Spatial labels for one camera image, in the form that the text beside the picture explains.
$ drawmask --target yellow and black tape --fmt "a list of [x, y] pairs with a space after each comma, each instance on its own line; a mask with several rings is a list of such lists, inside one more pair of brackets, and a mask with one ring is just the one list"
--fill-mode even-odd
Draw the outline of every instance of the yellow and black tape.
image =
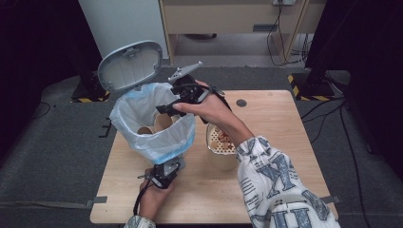
[[110, 93], [107, 91], [104, 96], [97, 98], [71, 98], [72, 103], [93, 103], [93, 102], [106, 102]]
[[293, 75], [288, 76], [288, 82], [291, 85], [291, 88], [293, 89], [294, 96], [298, 101], [322, 101], [322, 102], [327, 102], [330, 101], [334, 98], [334, 96], [302, 96], [299, 93], [298, 86], [294, 80]]

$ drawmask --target sleeve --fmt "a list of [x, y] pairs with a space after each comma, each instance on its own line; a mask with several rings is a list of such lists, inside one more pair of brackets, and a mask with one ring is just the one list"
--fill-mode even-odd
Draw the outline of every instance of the sleeve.
[[254, 227], [340, 227], [299, 179], [290, 158], [262, 136], [237, 148], [238, 181]]
[[155, 228], [155, 223], [141, 216], [133, 216], [125, 225], [125, 228]]

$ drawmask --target trash can lid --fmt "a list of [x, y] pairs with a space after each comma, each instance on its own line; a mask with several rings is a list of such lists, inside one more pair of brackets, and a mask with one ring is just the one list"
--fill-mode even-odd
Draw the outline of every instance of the trash can lid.
[[109, 92], [140, 86], [159, 73], [162, 58], [161, 46], [153, 41], [141, 41], [116, 49], [98, 67], [100, 84]]

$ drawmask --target white cabinet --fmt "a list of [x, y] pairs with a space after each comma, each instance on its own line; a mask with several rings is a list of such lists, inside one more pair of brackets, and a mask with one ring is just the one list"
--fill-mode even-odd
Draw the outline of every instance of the white cabinet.
[[158, 0], [79, 0], [95, 43], [105, 58], [123, 46], [152, 40], [169, 59]]

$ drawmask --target outlet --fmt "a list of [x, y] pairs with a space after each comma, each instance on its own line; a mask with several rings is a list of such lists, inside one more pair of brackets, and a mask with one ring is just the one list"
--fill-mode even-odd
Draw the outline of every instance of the outlet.
[[281, 2], [283, 6], [293, 6], [296, 4], [296, 1], [297, 0], [273, 0], [273, 5], [279, 6], [279, 3]]

